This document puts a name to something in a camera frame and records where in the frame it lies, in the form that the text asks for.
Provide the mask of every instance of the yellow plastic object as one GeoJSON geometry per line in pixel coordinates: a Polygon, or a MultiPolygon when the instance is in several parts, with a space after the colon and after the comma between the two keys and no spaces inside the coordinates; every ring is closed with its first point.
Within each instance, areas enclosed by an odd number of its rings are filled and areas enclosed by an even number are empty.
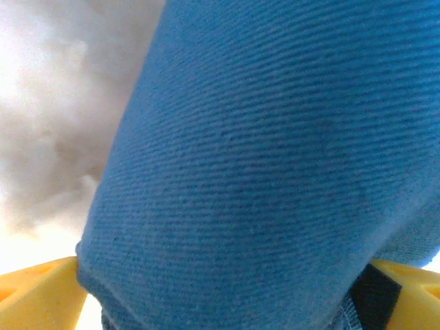
{"type": "Polygon", "coordinates": [[[0,329],[74,330],[87,292],[68,257],[0,276],[0,329]]]}
{"type": "Polygon", "coordinates": [[[440,329],[440,274],[380,259],[370,263],[401,285],[386,330],[440,329]]]}

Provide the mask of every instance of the blue denim fabric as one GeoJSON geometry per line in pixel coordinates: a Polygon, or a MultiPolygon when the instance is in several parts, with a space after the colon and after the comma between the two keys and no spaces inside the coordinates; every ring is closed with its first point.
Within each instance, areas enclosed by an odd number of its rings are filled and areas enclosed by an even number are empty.
{"type": "Polygon", "coordinates": [[[106,328],[357,329],[372,257],[439,250],[439,17],[170,0],[77,247],[106,328]]]}

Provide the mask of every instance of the denim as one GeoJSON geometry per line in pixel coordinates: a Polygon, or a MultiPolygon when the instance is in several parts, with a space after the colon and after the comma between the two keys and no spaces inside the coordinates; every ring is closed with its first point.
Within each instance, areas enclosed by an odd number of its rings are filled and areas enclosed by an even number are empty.
{"type": "Polygon", "coordinates": [[[358,329],[439,251],[438,1],[165,5],[77,246],[105,329],[358,329]]]}

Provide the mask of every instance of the blue cloth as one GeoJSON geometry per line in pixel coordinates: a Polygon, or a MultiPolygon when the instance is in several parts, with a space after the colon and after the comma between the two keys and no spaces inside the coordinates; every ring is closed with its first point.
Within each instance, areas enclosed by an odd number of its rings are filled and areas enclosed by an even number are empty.
{"type": "Polygon", "coordinates": [[[77,247],[106,329],[350,329],[372,257],[426,264],[439,17],[438,1],[170,0],[77,247]]]}

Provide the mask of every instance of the yellow plastic part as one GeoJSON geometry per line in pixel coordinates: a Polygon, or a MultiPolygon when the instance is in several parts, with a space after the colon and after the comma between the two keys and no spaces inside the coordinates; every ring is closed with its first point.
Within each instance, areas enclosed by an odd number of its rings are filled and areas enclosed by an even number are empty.
{"type": "Polygon", "coordinates": [[[0,329],[74,330],[87,292],[68,257],[0,276],[0,329]]]}
{"type": "Polygon", "coordinates": [[[386,330],[440,329],[440,274],[380,259],[370,263],[401,285],[386,330]]]}

